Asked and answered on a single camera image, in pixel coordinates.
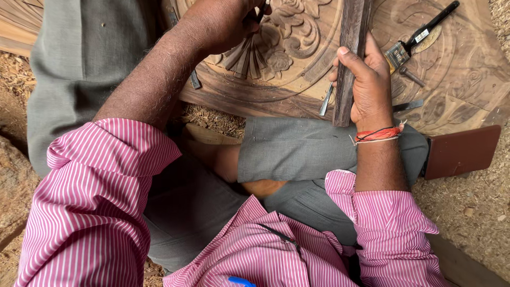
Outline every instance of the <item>orange thread bracelet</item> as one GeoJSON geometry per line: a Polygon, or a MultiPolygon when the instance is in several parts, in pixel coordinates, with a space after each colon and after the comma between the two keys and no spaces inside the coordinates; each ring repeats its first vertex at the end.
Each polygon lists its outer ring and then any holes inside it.
{"type": "Polygon", "coordinates": [[[405,122],[400,122],[398,127],[387,127],[376,131],[359,132],[356,134],[356,138],[354,138],[354,140],[351,137],[352,143],[356,146],[366,142],[378,142],[397,139],[399,134],[404,130],[404,125],[406,122],[407,120],[405,122]]]}

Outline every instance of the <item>dirt floor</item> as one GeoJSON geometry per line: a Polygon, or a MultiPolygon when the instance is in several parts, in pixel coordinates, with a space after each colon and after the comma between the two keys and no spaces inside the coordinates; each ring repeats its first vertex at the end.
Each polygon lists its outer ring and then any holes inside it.
{"type": "MultiPolygon", "coordinates": [[[[510,60],[510,1],[489,0],[494,30],[510,60]]],[[[0,135],[24,154],[26,102],[36,82],[28,59],[0,54],[0,135]]],[[[184,104],[182,120],[224,135],[242,138],[244,119],[213,109],[184,104]]],[[[417,203],[441,235],[473,259],[510,281],[510,126],[505,124],[491,167],[459,177],[418,180],[417,203]]],[[[0,252],[0,274],[17,269],[22,235],[0,252]]],[[[144,286],[162,286],[163,270],[148,261],[144,286]]],[[[4,286],[0,276],[0,287],[4,286]]]]}

